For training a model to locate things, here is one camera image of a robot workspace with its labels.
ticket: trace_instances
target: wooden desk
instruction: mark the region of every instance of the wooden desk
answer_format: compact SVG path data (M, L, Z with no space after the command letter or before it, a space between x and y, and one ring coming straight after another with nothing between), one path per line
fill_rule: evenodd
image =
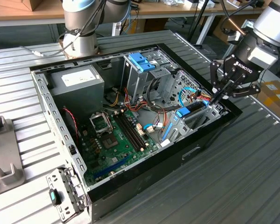
M236 10L235 7L226 3L228 12ZM260 9L244 9L238 14L260 14ZM170 18L170 17L191 17L195 14L195 8L185 5L167 6L164 3L142 2L139 4L138 19ZM222 6L216 4L214 8L206 8L203 16L208 16L197 44L201 44L210 29L210 26L217 15L224 15ZM131 11L131 19L136 18L136 13ZM0 27L20 26L36 24L64 23L64 14L60 0L44 0L35 11L23 11L14 8L0 6Z

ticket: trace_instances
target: open computer chassis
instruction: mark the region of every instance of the open computer chassis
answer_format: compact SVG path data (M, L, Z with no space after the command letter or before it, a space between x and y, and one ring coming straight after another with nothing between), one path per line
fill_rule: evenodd
M64 101L64 99L52 96L51 89L54 89L56 84L48 82L46 77L52 73L57 74L58 72L116 58L125 58L121 62L121 65L124 66L130 53L145 53L154 50L162 51L166 55L166 60L178 65L181 70L203 87L206 93L211 93L212 86L210 83L165 44L149 45L112 54L72 59L30 68L43 113L55 136L60 154L64 157L65 167L56 169L47 177L52 203L57 207L57 212L63 222L71 220L83 211L89 213L89 221L99 220L206 149L224 128L241 114L241 111L232 102L222 99L219 104L226 112L222 113L218 119L197 128L191 135L163 145L163 147L159 145L158 149L149 156L123 168L120 172L113 172L110 177L94 185L87 186L84 174L86 169L90 169L90 167L82 159L79 153L81 145L75 144L73 140L75 136L71 136L58 110L60 109L57 106L58 102ZM112 87L112 84L110 84L112 79L112 77L110 79L104 78L105 89ZM95 105L100 109L99 105L101 104L102 101L99 99Z

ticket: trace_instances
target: workbench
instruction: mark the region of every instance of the workbench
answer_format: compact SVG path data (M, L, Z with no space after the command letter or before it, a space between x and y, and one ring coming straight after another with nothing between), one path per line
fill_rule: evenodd
M163 42L210 79L210 61L171 31L104 37L98 42L104 53ZM29 48L51 54L60 46ZM20 48L0 50L0 115L13 120L27 179L0 195L0 224L60 223L45 176L65 161L28 67L64 59L63 54L40 59ZM231 101L243 114L210 148L97 224L280 224L280 120L251 97ZM79 217L72 223L83 223Z
M228 13L237 10L234 6L225 3ZM237 14L260 14L264 8L245 8ZM139 4L138 19L170 18L170 17L192 17L195 15L195 7L186 5L168 6L164 3L141 2ZM214 8L206 8L203 16L208 16L197 44L202 44L215 17L224 15L221 4L215 4ZM131 20L136 18L136 12L131 11ZM44 0L35 11L24 11L14 8L0 6L0 27L22 26L38 24L64 23L64 13L60 0ZM112 35L116 35L116 23L113 24Z

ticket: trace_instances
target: gray plastic holder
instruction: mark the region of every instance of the gray plastic holder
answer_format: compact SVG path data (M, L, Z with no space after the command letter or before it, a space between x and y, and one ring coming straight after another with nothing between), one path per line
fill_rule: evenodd
M25 181L13 122L0 116L0 194Z

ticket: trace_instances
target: gripper logo text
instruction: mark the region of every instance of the gripper logo text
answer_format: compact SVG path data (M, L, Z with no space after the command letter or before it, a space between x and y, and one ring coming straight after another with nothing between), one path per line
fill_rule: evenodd
M245 71L249 72L250 74L253 72L251 69L247 68L246 66L242 65L241 63L235 62L233 65L236 65L236 66L244 69Z

